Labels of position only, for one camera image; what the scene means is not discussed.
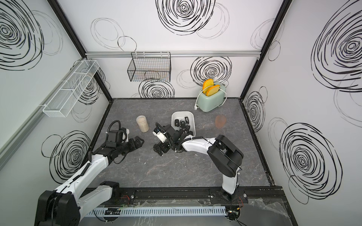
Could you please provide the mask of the white storage box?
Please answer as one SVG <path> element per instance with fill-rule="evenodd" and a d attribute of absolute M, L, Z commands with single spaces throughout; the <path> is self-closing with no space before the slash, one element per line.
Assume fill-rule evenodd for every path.
<path fill-rule="evenodd" d="M 189 125 L 190 125 L 190 130 L 192 131 L 193 135 L 196 136 L 196 127 L 195 127 L 195 119 L 194 119 L 194 115 L 192 112 L 189 111 L 178 111 L 178 112 L 174 112 L 172 114 L 171 117 L 171 126 L 175 129 L 175 130 L 179 130 L 181 127 L 176 127 L 174 125 L 174 121 L 175 119 L 179 119 L 179 121 L 185 121 L 185 117 L 189 118 Z"/>

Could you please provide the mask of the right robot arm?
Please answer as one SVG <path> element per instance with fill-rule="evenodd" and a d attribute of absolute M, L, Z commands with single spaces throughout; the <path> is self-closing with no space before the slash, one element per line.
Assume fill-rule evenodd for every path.
<path fill-rule="evenodd" d="M 244 154 L 224 135 L 214 138 L 194 136 L 186 129 L 175 130 L 170 124 L 162 126 L 155 123 L 153 135 L 160 142 L 153 146 L 154 152 L 162 156 L 169 150 L 176 153 L 196 152 L 210 157 L 222 173 L 222 189 L 234 195 L 239 186 L 238 177 Z"/>

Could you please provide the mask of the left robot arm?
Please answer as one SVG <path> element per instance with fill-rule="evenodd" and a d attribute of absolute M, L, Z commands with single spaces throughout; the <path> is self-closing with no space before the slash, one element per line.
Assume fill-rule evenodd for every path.
<path fill-rule="evenodd" d="M 110 131 L 106 141 L 70 179 L 53 191 L 43 192 L 37 203 L 36 226 L 77 226 L 80 221 L 104 202 L 121 200 L 119 183 L 102 182 L 95 190 L 84 195 L 88 185 L 106 169 L 119 155 L 141 148 L 144 140 L 129 138 L 129 131 L 121 128 Z"/>

